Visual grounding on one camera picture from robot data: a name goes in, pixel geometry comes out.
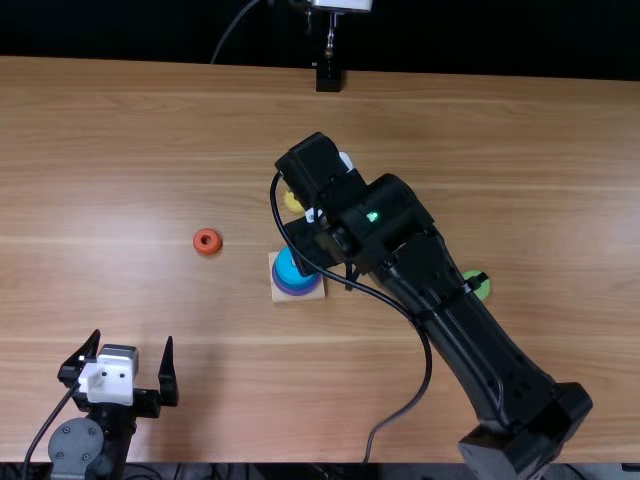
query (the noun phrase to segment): black background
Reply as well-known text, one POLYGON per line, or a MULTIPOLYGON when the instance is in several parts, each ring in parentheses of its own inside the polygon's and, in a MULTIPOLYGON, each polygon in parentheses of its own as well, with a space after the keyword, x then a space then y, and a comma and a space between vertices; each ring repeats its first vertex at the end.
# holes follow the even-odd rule
MULTIPOLYGON (((247 0, 4 0, 0 54, 206 63, 247 0)), ((310 66, 328 20, 263 0, 218 63, 310 66)), ((342 17, 349 69, 640 78, 640 1, 374 0, 342 17)))

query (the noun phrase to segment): small robot arm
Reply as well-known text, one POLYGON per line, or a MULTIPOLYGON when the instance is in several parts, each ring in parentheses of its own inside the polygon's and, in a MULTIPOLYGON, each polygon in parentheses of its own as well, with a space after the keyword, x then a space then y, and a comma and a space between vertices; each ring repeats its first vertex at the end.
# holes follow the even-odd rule
POLYGON ((316 133, 275 164, 310 216, 284 226, 303 275, 345 263, 369 274, 415 319, 464 388, 479 426, 459 442, 481 480, 539 479, 592 408, 578 383, 556 383, 472 294, 429 212, 399 178, 367 185, 316 133))
POLYGON ((159 391, 135 388, 137 348, 104 345, 98 352, 99 343, 95 330, 58 372, 78 409, 88 415, 63 423, 51 435, 52 480, 119 480, 136 418, 158 418, 161 406, 178 405, 172 337, 160 363, 159 391))

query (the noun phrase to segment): purple ring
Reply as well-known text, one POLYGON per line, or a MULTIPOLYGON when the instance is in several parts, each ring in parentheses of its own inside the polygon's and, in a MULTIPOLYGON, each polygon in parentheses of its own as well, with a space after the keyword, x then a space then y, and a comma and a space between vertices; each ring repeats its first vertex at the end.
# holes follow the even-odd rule
POLYGON ((322 280, 322 275, 320 275, 319 273, 314 273, 314 275, 317 275, 317 278, 315 282, 313 282, 308 287, 303 288, 302 290, 291 290, 290 288, 285 287, 282 281, 278 278, 278 273, 276 272, 276 262, 273 262, 273 266, 271 267, 271 277, 273 278, 273 283, 275 283, 276 287, 278 287, 278 290, 281 290, 287 295, 291 295, 293 297, 306 295, 318 286, 318 283, 322 280))

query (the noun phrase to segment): wooden block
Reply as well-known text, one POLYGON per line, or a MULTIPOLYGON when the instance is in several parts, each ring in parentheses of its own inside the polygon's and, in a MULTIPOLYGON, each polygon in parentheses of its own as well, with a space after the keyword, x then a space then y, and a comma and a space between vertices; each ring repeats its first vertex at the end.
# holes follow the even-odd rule
POLYGON ((276 261, 280 252, 269 252, 269 278, 271 279, 271 299, 275 303, 281 302, 300 302, 302 300, 318 300, 325 297, 324 293, 324 277, 320 278, 318 285, 306 295, 294 296, 284 293, 273 281, 273 263, 276 261))

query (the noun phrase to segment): toy ring stacker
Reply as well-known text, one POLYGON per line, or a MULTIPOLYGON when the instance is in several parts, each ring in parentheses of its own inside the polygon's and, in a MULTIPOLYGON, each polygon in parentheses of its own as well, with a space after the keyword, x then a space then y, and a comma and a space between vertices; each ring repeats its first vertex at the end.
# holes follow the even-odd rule
POLYGON ((213 255, 222 248, 222 237, 211 228, 203 228, 193 237, 193 248, 200 255, 213 255))

